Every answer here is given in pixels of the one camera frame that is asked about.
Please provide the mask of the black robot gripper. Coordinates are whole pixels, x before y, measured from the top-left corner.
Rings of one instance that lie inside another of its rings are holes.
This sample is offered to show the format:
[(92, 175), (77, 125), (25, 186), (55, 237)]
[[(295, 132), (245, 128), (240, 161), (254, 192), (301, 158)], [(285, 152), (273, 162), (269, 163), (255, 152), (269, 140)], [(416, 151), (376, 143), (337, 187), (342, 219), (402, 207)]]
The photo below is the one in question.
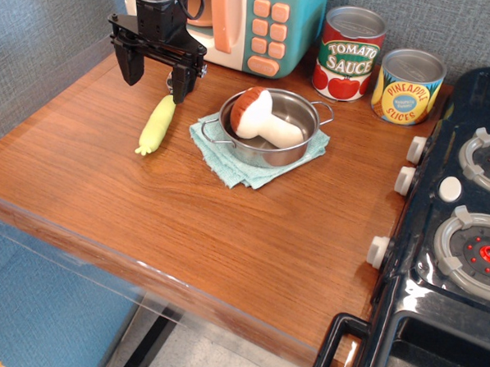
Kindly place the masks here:
[(124, 81), (135, 85), (144, 74), (144, 59), (173, 67), (172, 95), (183, 103), (206, 72), (206, 48), (187, 31), (188, 21), (202, 16), (204, 0), (134, 0), (135, 14), (112, 14), (111, 40)]

